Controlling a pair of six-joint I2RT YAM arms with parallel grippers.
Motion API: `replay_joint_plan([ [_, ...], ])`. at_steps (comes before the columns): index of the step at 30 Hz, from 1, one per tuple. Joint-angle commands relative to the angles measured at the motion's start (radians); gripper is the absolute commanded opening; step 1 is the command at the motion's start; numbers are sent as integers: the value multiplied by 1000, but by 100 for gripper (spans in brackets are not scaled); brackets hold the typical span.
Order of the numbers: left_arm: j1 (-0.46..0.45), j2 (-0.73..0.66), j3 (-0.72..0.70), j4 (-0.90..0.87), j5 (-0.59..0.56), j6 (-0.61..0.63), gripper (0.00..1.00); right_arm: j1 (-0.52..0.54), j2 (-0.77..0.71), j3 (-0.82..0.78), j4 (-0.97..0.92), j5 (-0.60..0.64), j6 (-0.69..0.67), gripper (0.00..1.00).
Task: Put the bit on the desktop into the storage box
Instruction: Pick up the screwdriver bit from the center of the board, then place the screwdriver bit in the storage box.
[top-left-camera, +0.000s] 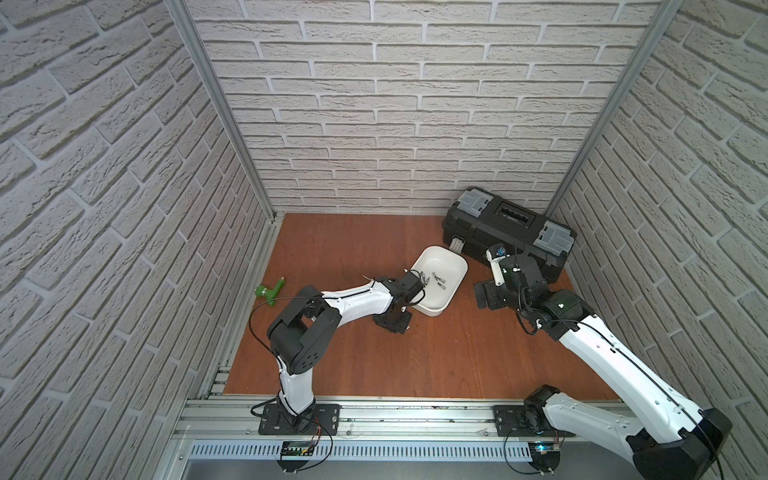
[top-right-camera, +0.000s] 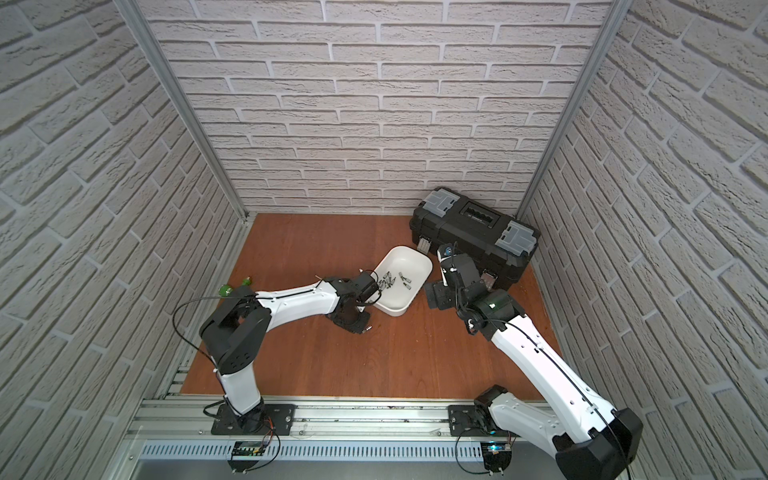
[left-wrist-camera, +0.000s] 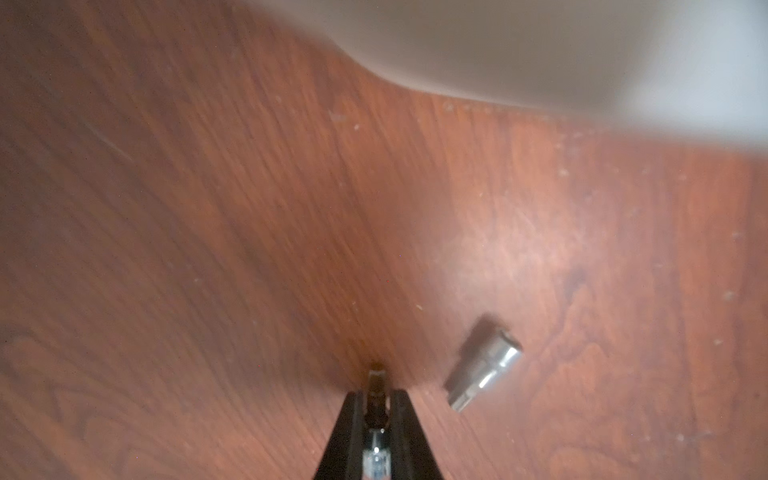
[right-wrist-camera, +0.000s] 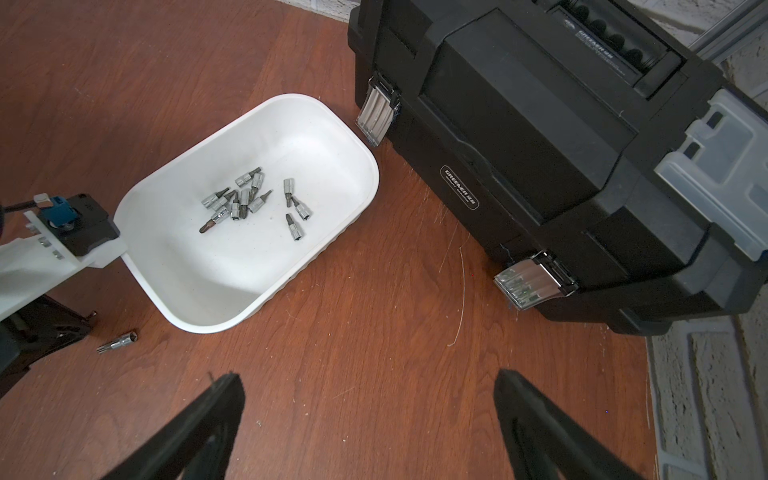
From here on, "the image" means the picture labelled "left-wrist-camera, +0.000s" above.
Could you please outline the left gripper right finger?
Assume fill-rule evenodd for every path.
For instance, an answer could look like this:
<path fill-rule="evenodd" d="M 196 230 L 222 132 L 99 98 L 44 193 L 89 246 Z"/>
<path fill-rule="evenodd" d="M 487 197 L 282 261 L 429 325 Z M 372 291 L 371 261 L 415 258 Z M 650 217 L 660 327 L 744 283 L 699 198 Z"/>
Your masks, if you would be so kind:
<path fill-rule="evenodd" d="M 390 396 L 391 478 L 443 480 L 410 396 L 397 389 Z"/>

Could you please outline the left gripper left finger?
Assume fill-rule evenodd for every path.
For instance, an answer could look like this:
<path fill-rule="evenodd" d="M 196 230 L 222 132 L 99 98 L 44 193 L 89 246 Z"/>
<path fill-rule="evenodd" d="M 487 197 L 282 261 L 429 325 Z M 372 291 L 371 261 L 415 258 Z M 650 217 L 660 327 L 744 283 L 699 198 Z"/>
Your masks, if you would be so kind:
<path fill-rule="evenodd" d="M 366 433 L 362 391 L 346 395 L 314 480 L 361 480 Z"/>

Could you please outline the silver bit remaining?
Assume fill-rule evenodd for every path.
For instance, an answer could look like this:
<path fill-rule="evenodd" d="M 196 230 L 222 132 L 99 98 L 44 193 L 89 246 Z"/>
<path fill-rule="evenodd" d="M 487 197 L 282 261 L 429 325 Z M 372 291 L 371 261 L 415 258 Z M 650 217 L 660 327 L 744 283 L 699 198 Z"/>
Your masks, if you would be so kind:
<path fill-rule="evenodd" d="M 455 412 L 463 411 L 487 391 L 524 354 L 522 343 L 492 314 L 483 314 L 462 344 L 458 359 L 443 386 Z"/>
<path fill-rule="evenodd" d="M 380 363 L 373 363 L 369 369 L 364 407 L 366 433 L 362 452 L 362 478 L 390 479 L 391 448 L 387 372 Z"/>

